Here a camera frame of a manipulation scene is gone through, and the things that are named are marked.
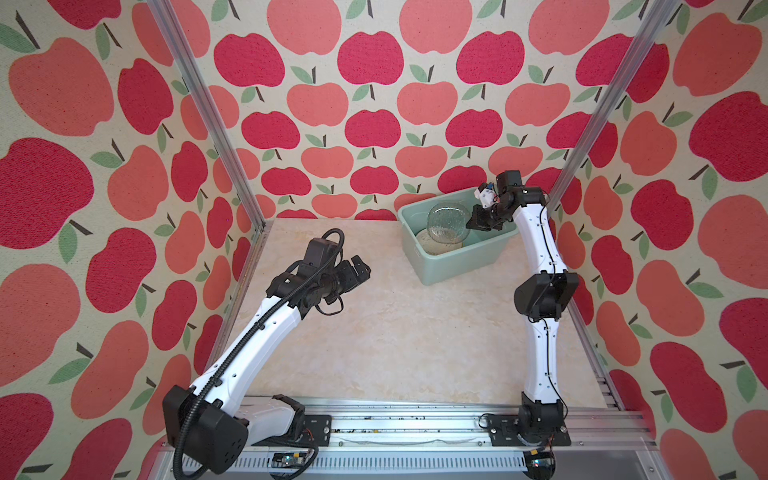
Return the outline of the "clear glass plate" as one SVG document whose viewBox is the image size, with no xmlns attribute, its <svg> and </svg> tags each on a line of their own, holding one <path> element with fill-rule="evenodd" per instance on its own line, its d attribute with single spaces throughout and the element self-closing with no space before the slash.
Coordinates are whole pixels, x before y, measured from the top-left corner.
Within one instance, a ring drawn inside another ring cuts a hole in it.
<svg viewBox="0 0 768 480">
<path fill-rule="evenodd" d="M 430 236 L 428 229 L 424 229 L 418 232 L 416 234 L 416 240 L 424 252 L 432 256 L 443 255 L 458 250 L 464 246 L 462 242 L 443 243 L 436 241 Z"/>
</svg>

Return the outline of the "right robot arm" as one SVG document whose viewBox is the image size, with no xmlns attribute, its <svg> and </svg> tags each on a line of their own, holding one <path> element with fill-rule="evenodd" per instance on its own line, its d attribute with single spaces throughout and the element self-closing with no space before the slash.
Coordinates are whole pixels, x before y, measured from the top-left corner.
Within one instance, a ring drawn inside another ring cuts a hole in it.
<svg viewBox="0 0 768 480">
<path fill-rule="evenodd" d="M 547 194 L 526 186 L 521 173 L 506 170 L 474 192 L 466 227 L 500 231 L 512 223 L 522 237 L 531 276 L 513 296 L 515 310 L 526 322 L 528 373 L 521 393 L 516 424 L 501 427 L 513 440 L 530 446 L 568 446 L 568 406 L 557 377 L 558 330 L 561 317 L 580 284 L 562 260 L 549 227 Z"/>
</svg>

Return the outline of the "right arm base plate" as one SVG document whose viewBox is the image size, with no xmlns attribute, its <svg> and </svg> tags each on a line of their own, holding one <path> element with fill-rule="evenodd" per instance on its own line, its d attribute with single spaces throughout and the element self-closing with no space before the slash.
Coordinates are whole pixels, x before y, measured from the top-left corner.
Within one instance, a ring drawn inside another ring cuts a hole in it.
<svg viewBox="0 0 768 480">
<path fill-rule="evenodd" d="M 562 419 L 545 420 L 518 415 L 486 413 L 478 420 L 494 447 L 543 448 L 572 445 L 568 428 Z"/>
</svg>

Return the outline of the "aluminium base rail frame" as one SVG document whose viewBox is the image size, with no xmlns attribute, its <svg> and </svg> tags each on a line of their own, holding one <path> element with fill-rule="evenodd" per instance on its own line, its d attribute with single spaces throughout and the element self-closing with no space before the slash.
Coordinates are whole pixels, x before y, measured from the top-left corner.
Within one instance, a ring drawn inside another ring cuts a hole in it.
<svg viewBox="0 0 768 480">
<path fill-rule="evenodd" d="M 305 479 L 669 479 L 638 413 L 571 408 L 539 446 L 503 435 L 514 405 L 305 398 L 319 446 Z"/>
</svg>

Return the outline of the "left aluminium frame post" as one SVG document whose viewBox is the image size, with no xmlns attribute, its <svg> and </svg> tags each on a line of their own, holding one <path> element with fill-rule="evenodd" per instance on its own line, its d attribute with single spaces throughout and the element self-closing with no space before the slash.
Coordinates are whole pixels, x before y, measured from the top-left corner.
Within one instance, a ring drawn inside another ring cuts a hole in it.
<svg viewBox="0 0 768 480">
<path fill-rule="evenodd" d="M 241 204 L 249 215 L 254 225 L 256 234 L 261 236 L 267 227 L 265 218 L 250 188 L 244 167 L 233 146 L 224 122 L 218 110 L 216 102 L 209 91 L 200 69 L 197 59 L 193 55 L 191 46 L 184 34 L 179 17 L 173 8 L 171 1 L 150 0 L 148 2 L 153 17 L 158 25 L 169 50 L 180 70 L 182 79 L 189 89 L 189 93 L 195 101 L 197 110 L 209 133 L 214 147 L 219 153 L 225 169 L 233 182 Z"/>
</svg>

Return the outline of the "aluminium frame post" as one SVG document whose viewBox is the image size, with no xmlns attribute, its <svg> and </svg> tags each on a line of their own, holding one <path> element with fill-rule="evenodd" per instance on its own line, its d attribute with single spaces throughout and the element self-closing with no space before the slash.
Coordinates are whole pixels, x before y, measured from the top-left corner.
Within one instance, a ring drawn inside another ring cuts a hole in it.
<svg viewBox="0 0 768 480">
<path fill-rule="evenodd" d="M 582 162 L 594 146 L 600 133 L 610 120 L 612 112 L 623 99 L 631 81 L 653 47 L 660 33 L 677 8 L 678 1 L 654 1 L 641 22 L 638 32 L 617 67 L 611 82 L 598 98 L 597 107 L 588 121 L 575 148 L 567 155 L 565 165 L 549 194 L 547 208 L 554 212 L 561 204 L 569 185 L 574 180 Z"/>
<path fill-rule="evenodd" d="M 249 215 L 254 225 L 256 234 L 261 236 L 267 227 L 265 218 L 250 188 L 244 167 L 233 146 L 224 122 L 218 110 L 216 102 L 209 91 L 200 69 L 197 59 L 193 55 L 191 46 L 184 34 L 179 17 L 173 8 L 171 1 L 150 0 L 148 2 L 153 17 L 158 25 L 169 50 L 180 70 L 182 79 L 189 89 L 189 93 L 195 101 L 197 110 L 209 133 L 214 147 L 219 153 L 225 169 L 233 182 L 241 204 Z"/>
</svg>

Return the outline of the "right aluminium frame post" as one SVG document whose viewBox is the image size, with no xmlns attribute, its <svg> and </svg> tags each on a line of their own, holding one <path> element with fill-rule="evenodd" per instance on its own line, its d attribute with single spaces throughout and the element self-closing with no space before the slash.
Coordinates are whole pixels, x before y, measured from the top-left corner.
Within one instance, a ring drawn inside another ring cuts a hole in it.
<svg viewBox="0 0 768 480">
<path fill-rule="evenodd" d="M 547 208 L 554 212 L 561 204 L 569 185 L 574 180 L 582 162 L 594 146 L 600 133 L 610 120 L 612 112 L 623 99 L 631 81 L 653 47 L 660 33 L 677 8 L 678 1 L 654 1 L 641 22 L 638 32 L 617 67 L 611 82 L 598 98 L 597 107 L 588 121 L 575 148 L 567 155 L 565 165 L 549 194 Z"/>
</svg>

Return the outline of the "grey glass plate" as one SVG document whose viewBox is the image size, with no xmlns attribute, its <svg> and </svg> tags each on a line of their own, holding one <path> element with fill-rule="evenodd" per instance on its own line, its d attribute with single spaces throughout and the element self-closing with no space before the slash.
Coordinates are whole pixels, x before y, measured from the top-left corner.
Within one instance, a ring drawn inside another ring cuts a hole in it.
<svg viewBox="0 0 768 480">
<path fill-rule="evenodd" d="M 458 202 L 440 202 L 434 205 L 427 217 L 427 233 L 441 244 L 460 244 L 469 235 L 466 224 L 470 211 Z"/>
</svg>

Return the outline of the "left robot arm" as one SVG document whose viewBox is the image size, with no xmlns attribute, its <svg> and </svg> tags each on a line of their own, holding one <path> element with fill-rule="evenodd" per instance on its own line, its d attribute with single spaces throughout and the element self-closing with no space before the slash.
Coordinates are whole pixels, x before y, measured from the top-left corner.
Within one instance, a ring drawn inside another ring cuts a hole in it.
<svg viewBox="0 0 768 480">
<path fill-rule="evenodd" d="M 304 405 L 285 395 L 249 407 L 243 401 L 269 357 L 311 310 L 341 304 L 343 294 L 369 280 L 371 269 L 359 256 L 344 259 L 344 241 L 339 228 L 312 239 L 304 257 L 271 281 L 257 313 L 214 364 L 190 386 L 167 392 L 162 410 L 175 478 L 222 474 L 245 447 L 260 442 L 305 450 L 301 460 L 282 459 L 285 479 L 316 461 L 319 446 L 305 425 Z"/>
</svg>

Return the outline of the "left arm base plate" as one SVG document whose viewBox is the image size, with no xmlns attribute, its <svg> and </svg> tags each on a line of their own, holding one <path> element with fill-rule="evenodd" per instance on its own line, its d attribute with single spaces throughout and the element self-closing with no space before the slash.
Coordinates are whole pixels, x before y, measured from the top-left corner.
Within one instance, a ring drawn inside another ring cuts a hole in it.
<svg viewBox="0 0 768 480">
<path fill-rule="evenodd" d="M 281 436 L 269 437 L 259 442 L 260 446 L 298 446 L 309 448 L 312 445 L 327 447 L 332 432 L 331 415 L 303 415 L 295 419 L 288 432 Z"/>
</svg>

